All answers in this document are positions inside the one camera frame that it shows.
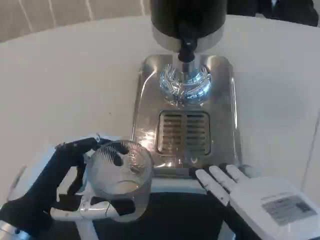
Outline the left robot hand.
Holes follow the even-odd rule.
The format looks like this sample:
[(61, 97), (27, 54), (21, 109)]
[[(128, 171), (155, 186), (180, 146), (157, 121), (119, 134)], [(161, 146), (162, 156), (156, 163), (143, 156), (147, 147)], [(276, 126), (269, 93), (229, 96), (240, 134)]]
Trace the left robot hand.
[(112, 161), (120, 162), (121, 155), (129, 153), (119, 141), (90, 136), (51, 147), (34, 165), (24, 168), (0, 207), (0, 238), (35, 240), (67, 222), (76, 226), (81, 240), (96, 240), (94, 220), (134, 213), (130, 197), (77, 195), (89, 166), (87, 153), (103, 146), (111, 148)]

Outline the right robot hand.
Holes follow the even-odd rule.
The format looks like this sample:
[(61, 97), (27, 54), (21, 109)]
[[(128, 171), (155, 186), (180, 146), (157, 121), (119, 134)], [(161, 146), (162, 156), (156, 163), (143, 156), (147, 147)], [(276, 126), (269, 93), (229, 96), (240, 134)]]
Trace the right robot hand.
[(189, 175), (222, 208), (241, 240), (318, 240), (320, 208), (283, 177), (249, 177), (234, 165), (191, 168)]

